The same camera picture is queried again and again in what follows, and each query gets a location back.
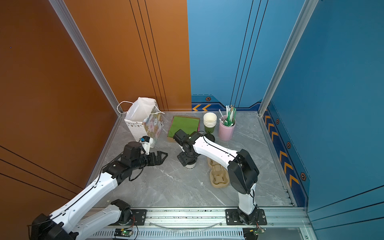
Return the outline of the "white paper coffee cup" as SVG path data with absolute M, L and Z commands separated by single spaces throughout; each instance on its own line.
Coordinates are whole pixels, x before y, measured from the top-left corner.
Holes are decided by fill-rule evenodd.
M 188 165 L 186 165 L 185 167 L 186 167 L 187 169 L 191 170 L 191 169 L 193 169 L 195 166 L 196 166 L 196 162 L 193 163 L 193 164 L 188 164 Z

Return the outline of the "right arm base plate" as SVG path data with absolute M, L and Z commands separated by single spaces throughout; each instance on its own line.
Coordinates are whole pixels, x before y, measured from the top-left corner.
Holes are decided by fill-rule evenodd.
M 265 211 L 255 208 L 250 215 L 240 209 L 226 209 L 226 223 L 228 226 L 251 225 L 266 226 L 268 224 Z

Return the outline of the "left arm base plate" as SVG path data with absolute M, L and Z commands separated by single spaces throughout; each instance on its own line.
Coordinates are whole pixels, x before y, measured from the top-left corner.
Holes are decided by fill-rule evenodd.
M 118 224 L 121 226 L 144 226 L 146 217 L 147 210 L 145 209 L 123 210 Z

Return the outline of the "cartoon animal paper gift bag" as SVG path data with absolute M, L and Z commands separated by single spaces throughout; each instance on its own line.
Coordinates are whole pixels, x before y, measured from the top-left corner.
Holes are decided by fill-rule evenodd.
M 153 148 L 164 127 L 163 114 L 157 101 L 139 97 L 135 102 L 122 101 L 117 106 L 119 114 L 125 115 L 124 121 L 135 140 L 148 136 Z

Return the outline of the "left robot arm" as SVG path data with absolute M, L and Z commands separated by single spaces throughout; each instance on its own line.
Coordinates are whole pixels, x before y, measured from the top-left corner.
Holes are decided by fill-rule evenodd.
M 134 170 L 160 166 L 168 154 L 146 153 L 139 142 L 128 143 L 124 151 L 109 162 L 100 175 L 61 208 L 46 216 L 40 214 L 28 226 L 31 240 L 85 240 L 110 224 L 134 225 L 131 206 L 123 200 L 112 201 L 105 209 L 85 217 L 94 205 L 125 180 L 133 181 Z

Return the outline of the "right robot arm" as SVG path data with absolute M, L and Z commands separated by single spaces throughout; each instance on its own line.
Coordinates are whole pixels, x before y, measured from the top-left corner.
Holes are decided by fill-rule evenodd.
M 224 167 L 231 186 L 239 193 L 238 214 L 241 222 L 251 225 L 257 221 L 255 189 L 260 171 L 248 151 L 223 147 L 215 142 L 212 134 L 193 132 L 188 135 L 179 130 L 173 139 L 182 149 L 177 158 L 184 167 L 192 169 L 199 156 L 206 156 Z

